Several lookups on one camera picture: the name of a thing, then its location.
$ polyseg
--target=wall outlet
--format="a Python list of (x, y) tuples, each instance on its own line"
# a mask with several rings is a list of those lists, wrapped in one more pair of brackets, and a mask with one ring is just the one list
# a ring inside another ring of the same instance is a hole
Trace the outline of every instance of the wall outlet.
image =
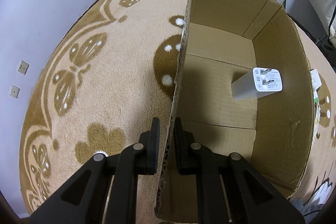
[(29, 67), (29, 64), (21, 60), (21, 63), (17, 71), (25, 75), (28, 70), (28, 67)]
[(20, 91), (20, 89), (17, 86), (13, 85), (10, 89), (9, 95), (14, 97), (14, 98), (17, 98), (17, 96), (19, 95), (19, 91)]

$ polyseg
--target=beige rug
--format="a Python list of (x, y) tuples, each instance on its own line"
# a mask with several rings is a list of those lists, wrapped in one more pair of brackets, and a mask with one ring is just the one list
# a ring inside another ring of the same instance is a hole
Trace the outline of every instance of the beige rug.
[[(36, 84), (20, 145), (31, 214), (97, 152), (117, 154), (161, 121), (161, 166), (187, 0), (100, 0), (64, 37)], [(140, 176), (137, 223), (154, 216), (160, 170)]]

